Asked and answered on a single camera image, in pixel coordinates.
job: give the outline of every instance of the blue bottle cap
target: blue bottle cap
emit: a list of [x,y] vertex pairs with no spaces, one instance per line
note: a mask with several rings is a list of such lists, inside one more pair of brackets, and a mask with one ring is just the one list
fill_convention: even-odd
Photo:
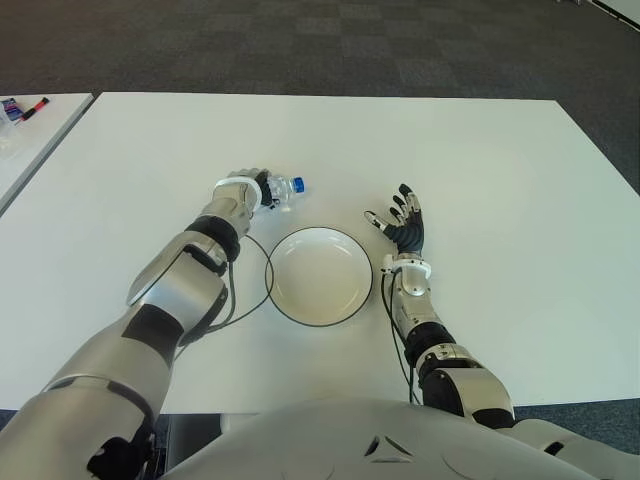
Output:
[[296,193],[304,192],[304,182],[302,181],[302,177],[294,177],[293,179],[293,190]]

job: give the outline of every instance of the gray carpet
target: gray carpet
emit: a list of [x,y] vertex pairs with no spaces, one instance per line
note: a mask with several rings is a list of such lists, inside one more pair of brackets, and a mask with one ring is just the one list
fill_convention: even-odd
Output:
[[640,34],[588,3],[33,0],[2,19],[0,92],[555,99],[640,191]]

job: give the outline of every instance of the plastic water bottle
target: plastic water bottle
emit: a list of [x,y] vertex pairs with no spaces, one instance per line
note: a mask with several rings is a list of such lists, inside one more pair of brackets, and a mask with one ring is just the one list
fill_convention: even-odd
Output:
[[293,197],[304,193],[304,181],[302,177],[285,177],[283,175],[272,175],[267,179],[271,189],[271,197],[274,203],[282,206],[288,204]]

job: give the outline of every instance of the white table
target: white table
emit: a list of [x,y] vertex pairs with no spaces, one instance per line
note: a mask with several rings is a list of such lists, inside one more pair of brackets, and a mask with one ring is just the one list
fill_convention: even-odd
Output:
[[18,152],[8,159],[0,158],[0,215],[93,99],[90,93],[0,95],[0,99],[15,98],[24,112],[43,96],[50,102],[29,120],[16,126]]
[[[267,303],[192,345],[165,412],[405,399],[378,294],[391,246],[362,217],[403,181],[424,207],[440,316],[515,404],[640,395],[640,200],[555,102],[107,93],[0,219],[0,407],[118,318],[214,183],[252,166],[309,187],[290,212],[258,215],[256,238],[270,249],[300,227],[340,228],[368,252],[375,287],[335,327]],[[264,293],[264,259],[242,243],[240,312]]]

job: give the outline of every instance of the white bowl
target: white bowl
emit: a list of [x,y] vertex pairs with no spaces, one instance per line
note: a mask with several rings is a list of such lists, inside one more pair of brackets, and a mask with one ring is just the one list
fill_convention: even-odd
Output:
[[[271,253],[271,300],[303,325],[325,327],[354,315],[371,292],[369,257],[349,235],[331,228],[305,228],[285,237]],[[265,273],[267,286],[271,274]]]

